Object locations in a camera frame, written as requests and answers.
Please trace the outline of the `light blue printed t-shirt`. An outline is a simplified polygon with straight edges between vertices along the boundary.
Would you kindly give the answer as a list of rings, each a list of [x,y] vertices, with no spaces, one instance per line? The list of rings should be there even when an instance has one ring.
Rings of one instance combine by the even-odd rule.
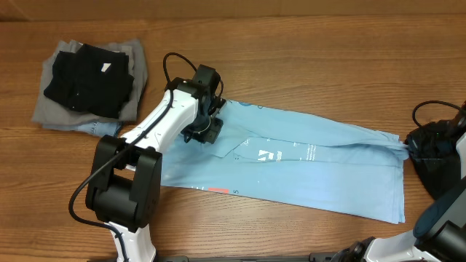
[[[175,140],[163,186],[404,222],[408,152],[397,135],[237,101],[219,116],[215,143]]]

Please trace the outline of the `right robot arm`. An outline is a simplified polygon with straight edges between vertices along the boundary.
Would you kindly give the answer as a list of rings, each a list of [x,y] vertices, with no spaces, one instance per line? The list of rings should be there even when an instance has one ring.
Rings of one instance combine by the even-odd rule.
[[[412,131],[406,144],[433,204],[412,231],[355,242],[330,261],[465,260],[465,118],[426,124]]]

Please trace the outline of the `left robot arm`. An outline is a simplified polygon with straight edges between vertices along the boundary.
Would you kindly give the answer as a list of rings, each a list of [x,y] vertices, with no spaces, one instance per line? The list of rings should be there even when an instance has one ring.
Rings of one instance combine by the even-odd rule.
[[[175,78],[161,103],[137,127],[120,138],[100,139],[85,189],[93,226],[108,229],[116,261],[155,261],[149,221],[159,200],[162,155],[181,136],[188,143],[215,143],[223,122],[216,114],[225,104],[218,74]]]

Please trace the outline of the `black garment at right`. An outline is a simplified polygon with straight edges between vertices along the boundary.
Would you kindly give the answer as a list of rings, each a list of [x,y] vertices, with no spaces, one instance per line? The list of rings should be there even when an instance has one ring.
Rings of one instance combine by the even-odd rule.
[[[457,155],[446,158],[411,157],[411,161],[422,185],[434,200],[461,180],[461,162]]]

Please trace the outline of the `folded blue jeans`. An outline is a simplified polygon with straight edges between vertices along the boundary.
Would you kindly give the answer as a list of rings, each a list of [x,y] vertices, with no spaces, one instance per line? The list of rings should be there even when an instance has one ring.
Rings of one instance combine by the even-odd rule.
[[[105,135],[117,136],[122,128],[121,122],[87,122],[73,125],[43,124],[44,129],[84,132],[90,135],[103,137]]]

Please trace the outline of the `black folded shirt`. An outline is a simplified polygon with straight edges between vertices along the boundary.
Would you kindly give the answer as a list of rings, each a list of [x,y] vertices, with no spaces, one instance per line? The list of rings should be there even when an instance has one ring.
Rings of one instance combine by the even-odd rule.
[[[133,88],[128,61],[123,52],[88,44],[75,53],[61,51],[44,96],[75,112],[118,119]]]

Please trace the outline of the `grey folded garment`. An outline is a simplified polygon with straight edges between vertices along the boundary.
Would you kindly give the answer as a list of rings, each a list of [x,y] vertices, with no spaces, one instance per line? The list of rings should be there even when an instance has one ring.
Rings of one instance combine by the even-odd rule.
[[[59,52],[75,53],[82,46],[78,41],[60,41],[51,57],[42,63],[42,76],[39,86],[39,96],[32,116],[32,121],[45,125],[71,126],[90,122],[133,122],[137,119],[138,103],[146,86],[148,71],[143,46],[137,39],[108,43],[103,49],[112,52],[123,52],[128,58],[128,71],[133,80],[133,88],[129,94],[129,100],[122,106],[118,119],[110,119],[94,114],[85,114],[71,111],[66,107],[46,98],[44,90],[52,81],[52,65]]]

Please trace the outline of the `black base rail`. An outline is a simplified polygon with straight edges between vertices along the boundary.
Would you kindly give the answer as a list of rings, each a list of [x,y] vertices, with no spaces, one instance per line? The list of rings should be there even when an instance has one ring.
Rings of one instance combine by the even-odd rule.
[[[189,258],[187,256],[156,255],[153,262],[329,262],[336,253],[310,253],[301,256],[216,257]]]

